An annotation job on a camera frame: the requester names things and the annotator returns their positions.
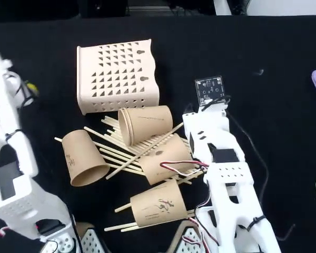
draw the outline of circuit board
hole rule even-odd
[[[199,106],[206,105],[210,100],[225,96],[221,76],[207,77],[195,80]]]

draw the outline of perforated wooden box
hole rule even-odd
[[[85,115],[159,104],[151,40],[77,47],[77,102]]]

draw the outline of brown paper cup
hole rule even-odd
[[[176,180],[170,180],[130,199],[139,227],[187,218],[187,210]]]
[[[129,108],[118,111],[118,120],[125,145],[135,145],[153,135],[172,130],[172,115],[166,106]]]
[[[161,161],[189,161],[191,159],[191,154],[184,142],[177,134],[174,134],[166,143],[158,146],[149,154],[142,156],[139,164],[147,180],[153,185],[177,174],[174,171],[161,167]],[[190,163],[169,164],[169,166],[180,172],[194,168],[194,165]]]
[[[62,147],[72,186],[93,183],[109,172],[110,167],[85,130],[68,133],[62,139]]]

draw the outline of black table surface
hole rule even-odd
[[[22,126],[31,140],[39,175],[35,180],[58,195],[77,221],[88,221],[112,252],[166,251],[179,221],[121,233],[104,227],[133,222],[131,210],[113,209],[150,186],[120,172],[86,187],[70,186],[63,150],[54,137],[83,126],[105,132],[104,115],[82,116],[76,101],[76,47],[152,39],[160,104],[175,124],[184,108],[198,105],[194,80],[221,75],[229,111],[252,136],[270,170],[264,213],[278,236],[296,224],[283,252],[316,252],[316,17],[111,18],[0,24],[0,51],[22,78],[40,91],[25,108]],[[233,124],[254,177],[265,177],[246,137]],[[180,186],[187,209],[206,196],[202,178]],[[38,252],[41,243],[9,231],[0,252]]]

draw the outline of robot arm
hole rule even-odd
[[[11,66],[0,56],[0,150],[10,145],[17,156],[16,162],[0,167],[0,219],[9,229],[29,239],[58,244],[66,241],[62,252],[79,253],[80,239],[65,203],[44,191],[32,178],[38,174],[38,168],[17,112],[17,108],[32,100],[19,76],[7,70]]]
[[[196,80],[196,87],[199,111],[184,114],[183,121],[193,158],[209,164],[204,182],[212,206],[199,208],[196,214],[219,242],[219,246],[214,244],[204,233],[211,253],[258,252],[259,246],[262,252],[281,252],[260,207],[244,153],[229,132],[221,78]],[[216,226],[209,219],[209,210],[214,211]]]

